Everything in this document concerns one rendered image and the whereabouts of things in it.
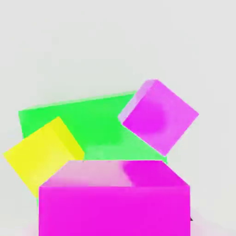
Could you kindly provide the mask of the small magenta cube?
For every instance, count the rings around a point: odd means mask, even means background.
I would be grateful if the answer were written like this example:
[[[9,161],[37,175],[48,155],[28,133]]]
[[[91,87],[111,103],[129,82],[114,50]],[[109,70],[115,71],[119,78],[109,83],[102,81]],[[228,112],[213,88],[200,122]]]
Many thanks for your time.
[[[190,187],[159,160],[69,161],[39,188],[39,236],[190,236]]]

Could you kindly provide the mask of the small violet cube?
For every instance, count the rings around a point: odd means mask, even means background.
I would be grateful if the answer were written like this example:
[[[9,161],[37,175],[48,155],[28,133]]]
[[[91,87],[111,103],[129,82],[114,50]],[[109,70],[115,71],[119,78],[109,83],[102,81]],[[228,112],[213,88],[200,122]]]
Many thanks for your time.
[[[120,123],[166,156],[198,112],[158,79],[148,79],[118,115]]]

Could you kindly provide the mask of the small yellow cube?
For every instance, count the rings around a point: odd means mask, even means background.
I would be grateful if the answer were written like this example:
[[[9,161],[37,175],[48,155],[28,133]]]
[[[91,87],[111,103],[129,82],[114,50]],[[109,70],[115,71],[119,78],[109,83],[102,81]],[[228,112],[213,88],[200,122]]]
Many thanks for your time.
[[[6,151],[4,157],[37,198],[39,187],[69,160],[82,160],[84,151],[57,117]]]

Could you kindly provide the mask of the large green box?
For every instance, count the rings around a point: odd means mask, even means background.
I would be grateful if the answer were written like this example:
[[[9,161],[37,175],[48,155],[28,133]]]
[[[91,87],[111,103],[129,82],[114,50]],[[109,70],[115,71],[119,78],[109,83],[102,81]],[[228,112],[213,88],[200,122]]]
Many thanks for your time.
[[[118,115],[134,92],[90,97],[18,112],[23,137],[29,136],[56,117],[60,117],[85,152],[86,160],[161,160],[152,147],[126,129]]]

